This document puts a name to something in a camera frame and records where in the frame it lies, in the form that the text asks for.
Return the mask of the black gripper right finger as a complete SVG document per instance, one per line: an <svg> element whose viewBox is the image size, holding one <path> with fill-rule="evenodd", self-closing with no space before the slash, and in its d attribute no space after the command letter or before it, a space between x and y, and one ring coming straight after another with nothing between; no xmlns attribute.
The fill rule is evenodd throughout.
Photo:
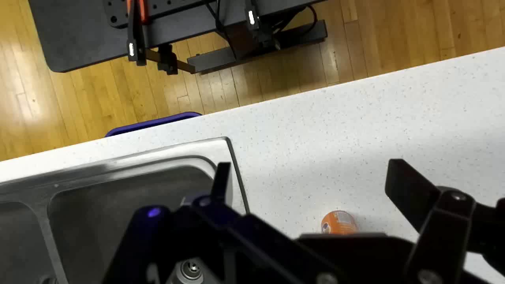
<svg viewBox="0 0 505 284"><path fill-rule="evenodd" d="M406 161L389 159L384 194L410 226L419 232L440 191Z"/></svg>

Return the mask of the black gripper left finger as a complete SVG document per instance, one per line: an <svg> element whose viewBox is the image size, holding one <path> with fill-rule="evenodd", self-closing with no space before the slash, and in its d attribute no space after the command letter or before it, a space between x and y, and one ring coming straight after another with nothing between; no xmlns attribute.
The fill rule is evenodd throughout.
<svg viewBox="0 0 505 284"><path fill-rule="evenodd" d="M215 167L215 174L212 178L211 194L209 199L212 203L223 203L225 194L230 181L230 164L219 162Z"/></svg>

